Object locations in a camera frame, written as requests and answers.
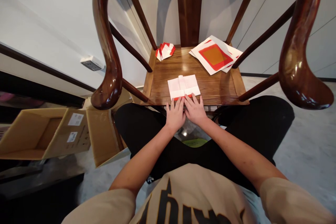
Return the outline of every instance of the cardboard box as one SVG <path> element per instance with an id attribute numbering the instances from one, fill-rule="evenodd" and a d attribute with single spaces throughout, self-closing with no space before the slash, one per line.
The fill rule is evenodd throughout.
<path id="1" fill-rule="evenodd" d="M 117 132 L 111 109 L 97 110 L 88 107 L 86 117 L 96 168 L 130 154 Z"/>
<path id="2" fill-rule="evenodd" d="M 41 160 L 86 151 L 86 112 L 72 108 L 22 110 L 0 141 L 0 159 Z"/>

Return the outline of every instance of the chair armrest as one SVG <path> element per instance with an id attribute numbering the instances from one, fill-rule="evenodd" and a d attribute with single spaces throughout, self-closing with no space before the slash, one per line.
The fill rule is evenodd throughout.
<path id="1" fill-rule="evenodd" d="M 279 62 L 279 81 L 287 98 L 298 107 L 312 110 L 328 108 L 334 101 L 332 91 L 312 73 L 306 59 L 319 4 L 320 0 L 296 1 Z"/>
<path id="2" fill-rule="evenodd" d="M 91 97 L 92 105 L 100 110 L 112 108 L 116 104 L 123 81 L 118 52 L 110 30 L 107 2 L 108 0 L 92 0 L 94 22 L 106 62 L 104 80 Z"/>

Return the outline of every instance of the wall outlet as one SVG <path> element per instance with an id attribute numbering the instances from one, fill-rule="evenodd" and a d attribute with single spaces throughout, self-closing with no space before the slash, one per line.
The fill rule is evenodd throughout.
<path id="1" fill-rule="evenodd" d="M 105 65 L 94 56 L 83 58 L 80 62 L 92 71 L 102 70 L 105 67 Z"/>

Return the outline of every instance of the wooden chair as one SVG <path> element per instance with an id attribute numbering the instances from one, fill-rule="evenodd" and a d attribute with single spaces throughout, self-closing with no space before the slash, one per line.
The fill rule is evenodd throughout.
<path id="1" fill-rule="evenodd" d="M 139 0 L 132 1 L 153 47 L 149 63 L 109 23 L 107 0 L 93 0 L 94 21 L 106 61 L 106 75 L 103 83 L 91 98 L 95 108 L 101 110 L 111 108 L 117 102 L 122 87 L 138 97 L 144 106 L 164 106 L 166 102 L 170 103 L 167 80 L 177 78 L 178 75 L 192 74 L 196 75 L 204 105 L 246 105 L 249 104 L 248 99 L 278 81 L 287 98 L 298 107 L 318 110 L 328 108 L 333 103 L 334 96 L 331 90 L 314 76 L 306 60 L 306 45 L 320 0 L 296 0 L 244 51 L 227 74 L 219 71 L 212 76 L 197 59 L 188 54 L 190 48 L 198 44 L 202 0 L 178 0 L 181 46 L 176 46 L 174 55 L 161 62 L 155 57 L 157 46 Z M 227 44 L 231 44 L 231 39 L 249 2 L 250 0 L 243 0 L 226 39 Z M 238 66 L 291 17 L 282 51 L 274 52 L 280 53 L 279 72 L 246 92 Z M 146 68 L 143 93 L 123 79 L 112 35 Z"/>

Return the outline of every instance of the black print on shirt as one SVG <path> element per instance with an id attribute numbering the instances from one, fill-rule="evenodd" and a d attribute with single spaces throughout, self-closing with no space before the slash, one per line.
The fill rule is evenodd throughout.
<path id="1" fill-rule="evenodd" d="M 166 190 L 161 190 L 161 197 L 160 197 L 160 203 L 159 203 L 159 211 L 157 213 L 157 224 L 161 224 L 165 222 L 166 219 L 166 210 L 167 210 L 167 203 L 170 203 L 170 213 L 169 213 L 169 224 L 175 224 L 178 223 L 178 217 L 179 217 L 179 206 L 176 201 L 172 197 L 172 187 L 170 184 L 170 179 L 168 179 L 168 184 L 167 184 L 167 189 Z M 146 217 L 147 217 L 147 209 L 148 209 L 148 204 L 149 201 L 147 202 L 146 208 L 144 213 L 146 212 Z M 219 223 L 219 224 L 231 224 L 230 220 L 226 218 L 222 214 L 215 214 L 213 210 L 209 211 L 209 218 L 206 218 L 203 214 L 202 210 L 185 206 L 183 205 L 183 224 L 189 224 L 191 223 L 191 211 L 194 211 L 195 217 L 197 221 L 200 224 L 212 224 L 212 223 Z M 141 220 L 139 223 L 142 223 L 144 213 L 142 214 Z"/>

